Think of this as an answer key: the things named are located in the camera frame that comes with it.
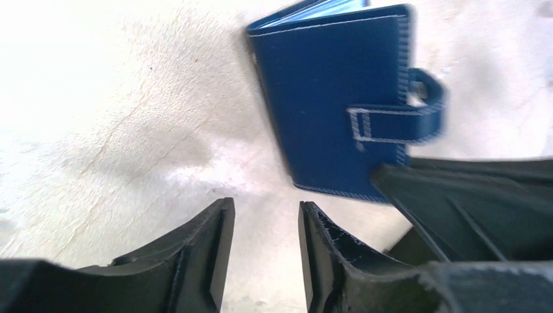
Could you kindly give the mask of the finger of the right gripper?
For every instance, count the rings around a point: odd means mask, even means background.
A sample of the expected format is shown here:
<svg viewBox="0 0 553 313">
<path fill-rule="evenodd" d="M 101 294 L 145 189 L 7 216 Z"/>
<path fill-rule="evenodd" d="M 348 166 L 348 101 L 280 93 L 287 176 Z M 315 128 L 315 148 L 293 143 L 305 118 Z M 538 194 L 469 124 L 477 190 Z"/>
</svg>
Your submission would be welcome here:
<svg viewBox="0 0 553 313">
<path fill-rule="evenodd" d="M 372 184 L 442 261 L 550 261 L 552 161 L 415 158 Z"/>
</svg>

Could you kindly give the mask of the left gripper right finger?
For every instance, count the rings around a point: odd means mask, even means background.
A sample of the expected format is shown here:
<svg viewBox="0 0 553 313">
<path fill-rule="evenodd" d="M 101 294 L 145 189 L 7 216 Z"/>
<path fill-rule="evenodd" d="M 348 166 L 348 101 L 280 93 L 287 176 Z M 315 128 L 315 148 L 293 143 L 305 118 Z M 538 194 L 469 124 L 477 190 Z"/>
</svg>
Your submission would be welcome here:
<svg viewBox="0 0 553 313">
<path fill-rule="evenodd" d="M 299 204 L 309 312 L 551 312 L 549 261 L 402 263 Z"/>
</svg>

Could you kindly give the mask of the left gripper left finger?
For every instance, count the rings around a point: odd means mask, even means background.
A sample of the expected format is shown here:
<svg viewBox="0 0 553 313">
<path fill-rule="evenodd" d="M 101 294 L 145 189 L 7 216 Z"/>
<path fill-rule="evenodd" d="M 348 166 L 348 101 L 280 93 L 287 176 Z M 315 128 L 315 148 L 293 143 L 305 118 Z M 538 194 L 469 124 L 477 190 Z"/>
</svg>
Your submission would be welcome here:
<svg viewBox="0 0 553 313">
<path fill-rule="evenodd" d="M 1 260 L 2 312 L 219 312 L 235 207 L 222 198 L 107 266 Z"/>
</svg>

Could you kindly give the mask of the blue card holder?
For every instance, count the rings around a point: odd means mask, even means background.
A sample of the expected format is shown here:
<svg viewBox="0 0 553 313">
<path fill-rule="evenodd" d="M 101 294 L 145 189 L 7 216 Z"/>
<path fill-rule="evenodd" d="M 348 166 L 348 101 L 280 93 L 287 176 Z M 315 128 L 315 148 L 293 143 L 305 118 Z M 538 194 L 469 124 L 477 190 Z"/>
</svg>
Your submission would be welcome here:
<svg viewBox="0 0 553 313">
<path fill-rule="evenodd" d="M 383 202 L 381 164 L 441 133 L 443 86 L 411 61 L 413 8 L 302 1 L 246 28 L 284 161 L 297 188 Z"/>
</svg>

